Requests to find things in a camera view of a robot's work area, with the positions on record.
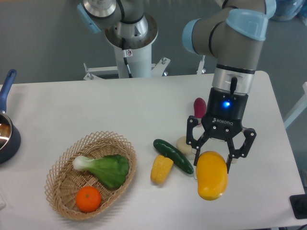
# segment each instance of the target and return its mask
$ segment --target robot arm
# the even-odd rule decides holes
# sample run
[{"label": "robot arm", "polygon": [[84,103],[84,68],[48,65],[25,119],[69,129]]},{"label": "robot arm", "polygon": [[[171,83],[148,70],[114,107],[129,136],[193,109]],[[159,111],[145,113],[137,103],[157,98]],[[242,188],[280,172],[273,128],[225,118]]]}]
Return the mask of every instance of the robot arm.
[{"label": "robot arm", "polygon": [[[247,156],[256,132],[242,127],[242,118],[268,18],[275,9],[275,0],[226,0],[222,10],[212,18],[193,20],[186,25],[182,37],[185,48],[217,58],[207,112],[201,120],[205,132],[198,140],[193,137],[198,120],[190,116],[187,122],[187,144],[196,149],[194,165],[200,148],[209,138],[227,142],[228,171],[233,159]],[[246,139],[240,149],[235,149],[233,138],[240,132]]]},{"label": "robot arm", "polygon": [[118,22],[136,23],[144,16],[143,0],[83,0],[78,8],[82,10],[101,29]]},{"label": "robot arm", "polygon": [[94,34],[104,30],[115,51],[119,78],[151,76],[151,45],[158,27],[144,13],[143,0],[82,0],[77,10]]}]

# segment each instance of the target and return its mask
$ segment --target cucumber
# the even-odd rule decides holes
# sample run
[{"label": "cucumber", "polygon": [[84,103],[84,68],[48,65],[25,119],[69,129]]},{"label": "cucumber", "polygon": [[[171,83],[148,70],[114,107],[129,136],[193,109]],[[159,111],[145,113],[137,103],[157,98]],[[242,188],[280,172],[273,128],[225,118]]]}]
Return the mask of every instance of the cucumber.
[{"label": "cucumber", "polygon": [[175,165],[178,166],[182,171],[184,171],[187,174],[193,174],[194,169],[191,163],[188,161],[188,159],[183,155],[182,152],[180,152],[178,149],[176,149],[174,146],[172,146],[170,143],[166,142],[162,139],[156,139],[153,141],[153,146],[155,147],[158,152],[171,159]]}]

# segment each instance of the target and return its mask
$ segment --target white table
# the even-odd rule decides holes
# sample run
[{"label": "white table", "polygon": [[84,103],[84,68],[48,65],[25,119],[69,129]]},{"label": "white table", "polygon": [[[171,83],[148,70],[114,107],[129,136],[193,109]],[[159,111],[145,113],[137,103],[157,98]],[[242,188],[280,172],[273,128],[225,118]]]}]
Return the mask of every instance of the white table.
[{"label": "white table", "polygon": [[[17,154],[0,165],[1,230],[246,230],[295,226],[289,196],[303,194],[299,173],[269,76],[258,71],[243,118],[257,137],[230,168],[228,188],[215,201],[197,194],[192,176],[173,167],[162,187],[150,181],[153,140],[185,135],[197,97],[207,101],[213,75],[15,84],[8,116],[19,129]],[[63,218],[44,194],[46,175],[63,152],[87,134],[114,131],[135,147],[138,168],[123,196],[86,221]],[[195,137],[203,132],[197,128]],[[243,138],[236,138],[239,147]],[[202,151],[227,158],[227,145],[209,140]]]}]

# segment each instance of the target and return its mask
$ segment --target blue pot handle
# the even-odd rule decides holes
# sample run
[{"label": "blue pot handle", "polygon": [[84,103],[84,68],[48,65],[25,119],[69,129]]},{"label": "blue pot handle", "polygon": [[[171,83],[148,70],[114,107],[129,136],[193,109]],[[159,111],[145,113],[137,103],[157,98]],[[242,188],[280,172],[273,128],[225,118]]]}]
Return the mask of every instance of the blue pot handle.
[{"label": "blue pot handle", "polygon": [[0,111],[6,112],[6,99],[8,98],[9,91],[13,82],[15,80],[17,71],[15,69],[11,69],[8,73],[8,76],[5,79],[5,82],[0,91]]}]

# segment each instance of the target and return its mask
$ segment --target robotiq logo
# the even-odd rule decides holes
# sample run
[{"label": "robotiq logo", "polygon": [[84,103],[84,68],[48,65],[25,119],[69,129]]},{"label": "robotiq logo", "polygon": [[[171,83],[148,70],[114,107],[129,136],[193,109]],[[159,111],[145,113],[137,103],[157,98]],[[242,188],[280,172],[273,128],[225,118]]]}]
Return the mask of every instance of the robotiq logo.
[{"label": "robotiq logo", "polygon": [[223,124],[226,124],[226,125],[231,125],[231,126],[233,126],[233,125],[234,125],[234,123],[233,123],[233,122],[230,122],[230,121],[224,121],[224,120],[221,120],[221,119],[216,119],[216,118],[213,118],[212,123],[215,123],[215,122],[218,122],[218,123],[223,123]]}]

